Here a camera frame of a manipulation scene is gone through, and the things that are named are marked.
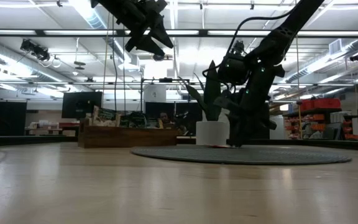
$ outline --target red bin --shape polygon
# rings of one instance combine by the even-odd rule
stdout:
[[[341,109],[340,99],[316,99],[314,100],[314,108]]]
[[[302,100],[301,111],[311,110],[314,107],[313,100]]]

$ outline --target black robotic arm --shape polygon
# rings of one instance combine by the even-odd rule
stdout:
[[[222,97],[215,102],[216,105],[230,111],[229,143],[231,145],[243,145],[244,140],[247,139],[247,136],[252,135],[256,126],[276,128],[275,123],[260,116],[261,109],[265,101],[270,99],[269,90],[274,78],[285,75],[280,63],[285,58],[291,43],[323,2],[324,0],[301,0],[289,12],[285,22],[271,31],[260,45],[245,57],[227,51],[219,66],[219,81],[231,85],[246,83],[246,87],[239,93],[230,94],[228,91],[224,91]]]

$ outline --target orange crate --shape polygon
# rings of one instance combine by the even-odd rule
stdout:
[[[324,121],[325,117],[324,117],[323,114],[315,114],[315,115],[313,115],[313,120],[315,120],[315,121]]]

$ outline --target white pot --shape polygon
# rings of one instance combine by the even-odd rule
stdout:
[[[229,124],[222,121],[198,121],[196,144],[199,146],[225,146],[229,138]]]

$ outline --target hanging wire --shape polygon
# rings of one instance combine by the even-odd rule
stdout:
[[[298,35],[296,35],[295,38],[296,38],[296,67],[297,67],[297,70],[298,70],[298,76],[300,76],[300,74],[299,74],[299,46],[298,46]],[[300,89],[301,89],[299,79],[300,79],[300,78],[298,78],[298,91],[300,91]],[[300,107],[298,108],[298,116],[299,116],[299,132],[300,132],[301,139],[303,139],[302,118],[301,118],[301,108],[300,108]]]
[[[107,19],[107,33],[106,33],[106,51],[104,53],[104,72],[103,72],[103,93],[102,93],[102,107],[104,105],[104,84],[106,83],[106,68],[107,68],[107,49],[109,43],[109,25],[110,25],[110,13]]]
[[[117,73],[117,66],[116,66],[116,57],[115,57],[115,44],[114,44],[114,16],[111,18],[112,22],[112,62],[114,64],[114,72],[116,73],[116,81],[114,82],[114,108],[117,110],[117,79],[118,79],[118,73]]]
[[[125,37],[122,37],[122,47],[125,46]],[[124,77],[124,115],[127,114],[127,98],[126,98],[126,88],[125,88],[125,54],[122,54],[122,60],[124,61],[124,67],[122,71],[122,76]]]

